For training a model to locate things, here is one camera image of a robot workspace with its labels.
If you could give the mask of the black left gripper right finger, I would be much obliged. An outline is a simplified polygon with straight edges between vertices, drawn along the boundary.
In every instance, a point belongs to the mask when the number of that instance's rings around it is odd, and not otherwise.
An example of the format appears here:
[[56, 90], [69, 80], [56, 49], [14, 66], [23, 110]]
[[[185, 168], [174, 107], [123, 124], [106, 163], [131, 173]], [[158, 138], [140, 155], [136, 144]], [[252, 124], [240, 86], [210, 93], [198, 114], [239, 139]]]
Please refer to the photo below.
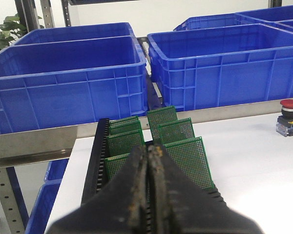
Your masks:
[[192, 182], [163, 145], [151, 145], [147, 151], [151, 214], [158, 234], [262, 233], [253, 220]]

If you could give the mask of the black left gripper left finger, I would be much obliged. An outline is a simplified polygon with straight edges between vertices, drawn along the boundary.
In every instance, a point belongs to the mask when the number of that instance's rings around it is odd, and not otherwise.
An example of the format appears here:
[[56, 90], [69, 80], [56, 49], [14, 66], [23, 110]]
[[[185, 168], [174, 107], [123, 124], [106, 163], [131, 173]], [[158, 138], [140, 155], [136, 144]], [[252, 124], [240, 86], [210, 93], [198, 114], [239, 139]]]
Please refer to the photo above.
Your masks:
[[145, 234], [147, 152], [135, 146], [119, 172], [87, 203], [51, 225], [49, 234]]

